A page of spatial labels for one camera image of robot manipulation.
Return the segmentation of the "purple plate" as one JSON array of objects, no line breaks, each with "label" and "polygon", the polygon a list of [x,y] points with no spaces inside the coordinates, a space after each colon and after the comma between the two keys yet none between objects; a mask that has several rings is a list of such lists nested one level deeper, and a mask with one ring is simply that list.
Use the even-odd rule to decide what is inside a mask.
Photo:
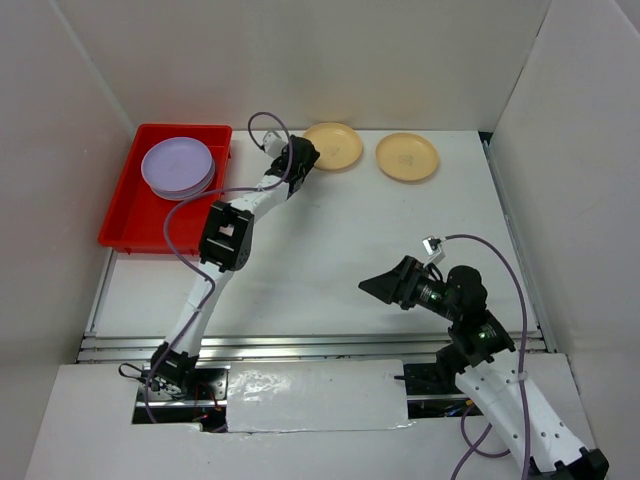
[{"label": "purple plate", "polygon": [[141,163],[141,175],[153,189],[169,193],[186,191],[215,172],[209,148],[190,137],[172,137],[151,147]]}]

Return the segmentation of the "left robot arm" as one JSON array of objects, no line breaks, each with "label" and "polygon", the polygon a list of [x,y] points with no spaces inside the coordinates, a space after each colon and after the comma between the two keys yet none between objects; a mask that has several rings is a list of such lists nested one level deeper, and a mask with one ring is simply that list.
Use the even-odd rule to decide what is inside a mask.
[{"label": "left robot arm", "polygon": [[199,263],[192,267],[198,279],[176,326],[152,356],[145,375],[148,390],[163,390],[176,399],[196,390],[195,367],[206,327],[224,288],[249,260],[256,223],[297,193],[320,157],[310,140],[293,135],[285,141],[272,131],[262,150],[272,163],[258,184],[239,188],[239,197],[217,200],[209,208]]}]

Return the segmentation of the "pink plate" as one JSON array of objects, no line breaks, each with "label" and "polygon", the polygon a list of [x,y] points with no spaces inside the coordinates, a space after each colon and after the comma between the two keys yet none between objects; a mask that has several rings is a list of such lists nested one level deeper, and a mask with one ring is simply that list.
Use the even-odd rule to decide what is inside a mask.
[{"label": "pink plate", "polygon": [[161,175],[158,180],[149,183],[150,189],[155,192],[168,193],[169,195],[193,195],[205,191],[214,179],[215,172],[210,171],[200,176],[193,173],[173,173]]}]

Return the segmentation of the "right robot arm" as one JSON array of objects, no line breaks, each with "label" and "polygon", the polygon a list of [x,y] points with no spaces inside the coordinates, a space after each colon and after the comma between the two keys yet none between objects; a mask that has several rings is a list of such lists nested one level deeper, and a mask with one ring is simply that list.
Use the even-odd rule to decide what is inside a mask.
[{"label": "right robot arm", "polygon": [[529,479],[603,479],[609,462],[561,420],[520,366],[520,352],[486,306],[481,274],[466,265],[442,276],[437,267],[406,256],[359,289],[404,310],[420,306],[450,321],[451,342],[407,386],[467,395],[486,417]]}]

